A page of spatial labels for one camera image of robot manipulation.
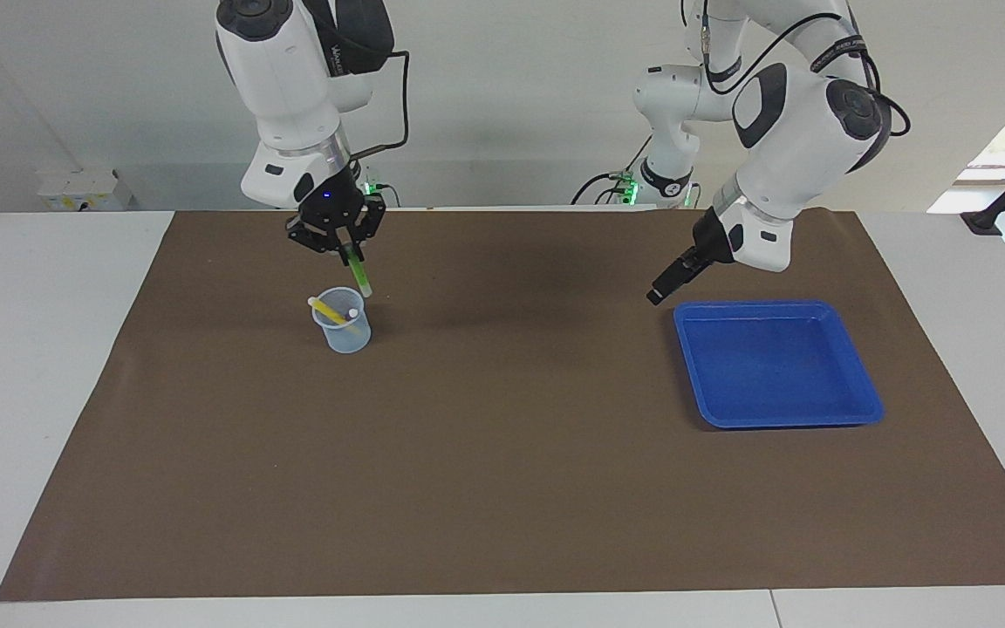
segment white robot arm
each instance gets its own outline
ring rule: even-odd
[[[394,53],[382,0],[220,0],[216,42],[231,79],[258,124],[259,143],[242,191],[271,207],[298,208],[294,241],[344,263],[374,237],[386,204],[364,196],[341,113],[371,98],[366,74]],[[396,148],[383,146],[369,151]]]
[[[750,20],[790,41],[810,66],[774,63],[747,78],[739,46]],[[878,90],[845,0],[697,0],[686,21],[700,66],[650,68],[635,89],[653,128],[650,154],[634,166],[638,202],[681,202],[700,146],[683,130],[687,121],[734,120],[750,158],[693,228],[695,246],[653,282],[654,303],[716,261],[785,270],[794,218],[877,155],[892,135],[890,109],[900,111]]]

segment table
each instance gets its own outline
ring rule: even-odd
[[[0,580],[172,214],[0,215]],[[1005,245],[864,226],[1005,465]],[[1005,587],[0,605],[0,625],[994,625]]]

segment blue tray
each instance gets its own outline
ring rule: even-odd
[[[683,302],[673,321],[697,406],[714,426],[857,426],[882,417],[878,394],[829,303]]]

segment plastic cup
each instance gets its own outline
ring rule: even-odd
[[[363,294],[352,288],[332,288],[324,290],[321,300],[347,319],[346,325],[338,326],[324,313],[313,309],[313,321],[324,330],[328,346],[337,354],[355,354],[371,342],[371,323],[367,322],[367,310],[363,308]],[[359,317],[350,318],[351,309],[359,310]]]

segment green tube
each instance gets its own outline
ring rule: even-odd
[[[374,290],[371,289],[371,281],[367,278],[367,270],[363,269],[363,261],[355,253],[355,246],[347,245],[347,263],[352,268],[352,274],[355,274],[355,282],[360,285],[360,294],[363,294],[363,298],[370,298]]]

